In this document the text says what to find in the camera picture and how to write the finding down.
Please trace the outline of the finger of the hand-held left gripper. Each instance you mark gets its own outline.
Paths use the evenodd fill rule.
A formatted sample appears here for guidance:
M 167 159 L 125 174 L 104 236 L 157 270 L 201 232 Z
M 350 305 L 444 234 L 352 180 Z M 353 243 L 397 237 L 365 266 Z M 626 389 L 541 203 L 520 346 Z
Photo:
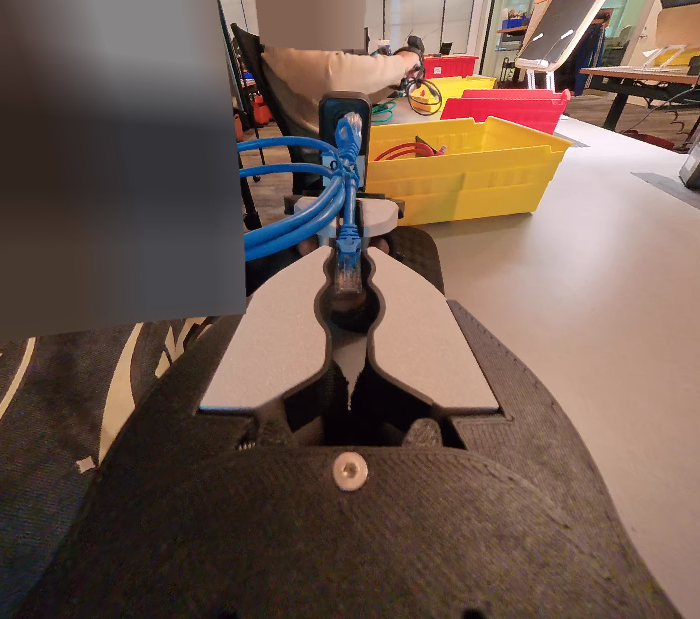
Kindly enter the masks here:
M 359 200 L 362 238 L 389 234 L 398 226 L 399 205 L 393 200 Z
M 299 215 L 318 199 L 318 196 L 301 196 L 294 203 L 293 215 Z M 324 228 L 318 230 L 316 235 L 318 236 L 319 242 L 330 242 L 332 240 L 332 221 L 330 221 Z

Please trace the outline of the yellow plastic bin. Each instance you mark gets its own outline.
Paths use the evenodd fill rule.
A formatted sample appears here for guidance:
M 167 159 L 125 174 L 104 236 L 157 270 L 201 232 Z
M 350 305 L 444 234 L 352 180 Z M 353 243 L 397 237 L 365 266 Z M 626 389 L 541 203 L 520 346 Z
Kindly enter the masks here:
M 443 111 L 448 99 L 460 98 L 466 90 L 492 90 L 495 82 L 483 75 L 418 81 L 409 90 L 409 105 L 419 115 L 435 115 Z
M 373 125 L 365 189 L 403 201 L 406 227 L 532 213 L 571 145 L 496 117 Z

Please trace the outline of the wooden board back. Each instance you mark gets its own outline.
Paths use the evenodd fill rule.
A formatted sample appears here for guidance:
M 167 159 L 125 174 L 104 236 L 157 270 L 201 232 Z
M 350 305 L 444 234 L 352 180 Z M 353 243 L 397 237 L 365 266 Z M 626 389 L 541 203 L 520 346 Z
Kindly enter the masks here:
M 556 71 L 572 54 L 605 1 L 548 0 L 537 5 L 515 66 L 522 71 Z

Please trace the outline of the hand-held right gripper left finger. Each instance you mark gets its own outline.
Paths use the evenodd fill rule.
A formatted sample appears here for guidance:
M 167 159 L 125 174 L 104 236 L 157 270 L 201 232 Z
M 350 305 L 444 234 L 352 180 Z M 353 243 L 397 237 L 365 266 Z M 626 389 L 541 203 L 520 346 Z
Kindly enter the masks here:
M 332 255 L 321 246 L 253 293 L 200 411 L 280 411 L 285 398 L 328 370 L 331 338 L 321 304 Z

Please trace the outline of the person's black printed shirt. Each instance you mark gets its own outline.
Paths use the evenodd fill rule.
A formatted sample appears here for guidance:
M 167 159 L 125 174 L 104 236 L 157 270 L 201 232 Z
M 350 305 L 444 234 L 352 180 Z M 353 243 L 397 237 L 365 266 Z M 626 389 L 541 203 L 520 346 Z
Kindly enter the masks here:
M 1 617 L 53 559 L 98 468 L 153 383 L 213 317 L 1 344 Z

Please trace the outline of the dark grey power box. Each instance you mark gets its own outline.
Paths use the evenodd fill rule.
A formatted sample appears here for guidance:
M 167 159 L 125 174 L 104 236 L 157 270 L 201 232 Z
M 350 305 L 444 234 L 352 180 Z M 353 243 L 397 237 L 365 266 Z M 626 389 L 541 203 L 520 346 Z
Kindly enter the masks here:
M 679 179 L 688 189 L 699 190 L 699 135 L 689 149 L 688 157 L 679 172 Z

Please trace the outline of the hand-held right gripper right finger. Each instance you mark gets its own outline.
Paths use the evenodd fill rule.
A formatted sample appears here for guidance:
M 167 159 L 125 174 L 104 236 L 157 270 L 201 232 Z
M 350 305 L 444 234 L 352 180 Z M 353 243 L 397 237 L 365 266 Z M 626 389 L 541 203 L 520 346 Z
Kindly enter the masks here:
M 366 256 L 380 310 L 367 333 L 372 368 L 440 410 L 497 410 L 497 399 L 447 300 L 431 282 L 376 247 Z

